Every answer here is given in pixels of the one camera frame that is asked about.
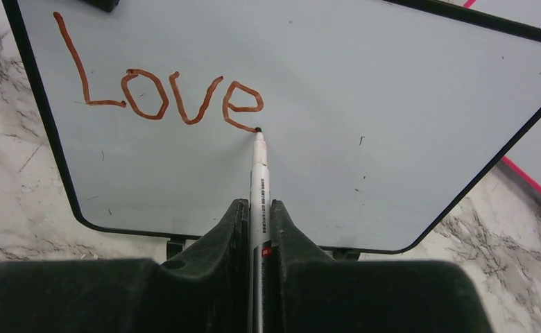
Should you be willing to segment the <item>small black-framed whiteboard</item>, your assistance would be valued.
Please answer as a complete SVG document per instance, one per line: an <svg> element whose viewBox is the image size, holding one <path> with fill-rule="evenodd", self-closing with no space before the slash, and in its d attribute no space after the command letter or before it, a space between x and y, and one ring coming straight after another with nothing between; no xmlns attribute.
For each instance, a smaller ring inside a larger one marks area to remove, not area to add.
<svg viewBox="0 0 541 333"><path fill-rule="evenodd" d="M249 193L400 253L541 117L541 29L441 1L4 1L76 219L199 237Z"/></svg>

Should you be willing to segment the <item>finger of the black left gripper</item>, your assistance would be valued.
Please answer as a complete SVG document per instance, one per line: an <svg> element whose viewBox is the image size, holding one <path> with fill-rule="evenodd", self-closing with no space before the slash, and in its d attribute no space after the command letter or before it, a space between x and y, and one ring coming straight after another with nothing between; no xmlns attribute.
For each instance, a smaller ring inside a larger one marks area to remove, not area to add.
<svg viewBox="0 0 541 333"><path fill-rule="evenodd" d="M83 0L83 2L103 12L112 12L119 5L120 0Z"/></svg>

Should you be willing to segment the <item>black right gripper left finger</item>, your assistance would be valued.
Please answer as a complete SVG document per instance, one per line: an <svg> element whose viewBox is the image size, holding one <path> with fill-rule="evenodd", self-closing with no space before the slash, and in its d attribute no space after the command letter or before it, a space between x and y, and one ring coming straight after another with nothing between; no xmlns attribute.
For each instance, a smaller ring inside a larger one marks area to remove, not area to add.
<svg viewBox="0 0 541 333"><path fill-rule="evenodd" d="M0 262L0 332L244 332L248 202L163 263Z"/></svg>

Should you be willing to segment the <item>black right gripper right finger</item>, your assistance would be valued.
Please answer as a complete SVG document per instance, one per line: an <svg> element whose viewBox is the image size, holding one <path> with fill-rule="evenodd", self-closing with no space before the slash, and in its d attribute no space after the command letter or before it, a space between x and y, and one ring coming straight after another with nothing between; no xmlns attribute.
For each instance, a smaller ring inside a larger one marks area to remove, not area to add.
<svg viewBox="0 0 541 333"><path fill-rule="evenodd" d="M491 332L480 297L456 264L333 259L280 200L270 209L264 310L269 332Z"/></svg>

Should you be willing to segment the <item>white red whiteboard marker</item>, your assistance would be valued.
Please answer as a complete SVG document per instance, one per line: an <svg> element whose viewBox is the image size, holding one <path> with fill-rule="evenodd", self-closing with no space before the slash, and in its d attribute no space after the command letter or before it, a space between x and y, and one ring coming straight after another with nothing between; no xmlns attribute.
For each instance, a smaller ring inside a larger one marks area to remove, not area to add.
<svg viewBox="0 0 541 333"><path fill-rule="evenodd" d="M249 332L265 332L265 298L268 261L272 255L268 227L270 199L267 146L261 128L255 128L250 173L249 245L250 245L250 321Z"/></svg>

